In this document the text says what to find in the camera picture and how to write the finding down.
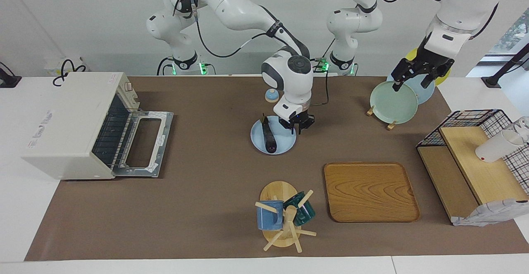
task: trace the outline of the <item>dark green mug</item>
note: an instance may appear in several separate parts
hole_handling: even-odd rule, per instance
[[[312,209],[312,206],[310,205],[310,202],[306,201],[305,204],[298,208],[299,202],[305,197],[305,192],[300,191],[297,195],[289,198],[283,203],[283,208],[286,209],[288,206],[295,206],[296,211],[296,217],[294,218],[294,225],[295,226],[302,226],[309,222],[314,216],[316,216],[316,212],[314,212],[314,209]]]

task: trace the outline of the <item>green plate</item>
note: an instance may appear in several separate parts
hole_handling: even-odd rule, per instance
[[[419,101],[417,95],[408,85],[403,84],[396,93],[393,82],[382,82],[373,89],[370,98],[373,113],[385,123],[401,124],[415,116]]]

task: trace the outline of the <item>white table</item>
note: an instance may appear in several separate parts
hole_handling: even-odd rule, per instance
[[[458,255],[434,257],[277,257],[274,259],[210,260],[96,260],[22,262],[59,181],[49,178],[19,158],[26,146],[24,134],[36,129],[48,110],[44,95],[56,87],[50,78],[33,78],[19,86],[32,93],[0,90],[0,273],[269,273],[281,265],[304,273],[528,273],[527,255]],[[449,78],[440,90],[451,110],[503,109],[512,119],[520,113],[501,90],[487,89],[480,79]],[[21,103],[23,112],[9,103]],[[529,216],[516,223],[529,240]]]

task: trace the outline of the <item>white toaster oven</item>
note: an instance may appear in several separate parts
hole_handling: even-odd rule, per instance
[[[28,133],[22,159],[49,176],[67,179],[157,177],[172,112],[144,112],[127,76],[120,72],[71,72]],[[160,119],[147,167],[126,164],[138,124]]]

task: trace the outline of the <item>brown tabletop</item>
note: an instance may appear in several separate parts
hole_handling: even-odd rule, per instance
[[[272,157],[249,138],[261,114],[272,114],[261,78],[131,78],[144,110],[176,115],[160,178],[61,182],[26,260],[528,253],[514,221],[451,225],[415,149],[450,110],[436,90],[411,121],[387,131],[387,124],[365,115],[372,89],[383,80],[330,78],[331,101],[310,109],[316,123],[289,152]],[[324,99],[324,79],[317,78],[312,101]],[[142,143],[134,148],[140,152]],[[404,165],[421,218],[332,221],[323,166],[353,161]],[[294,246],[262,250],[266,240],[253,204],[275,180],[314,190],[317,215],[303,229],[318,236],[300,238],[300,255]]]

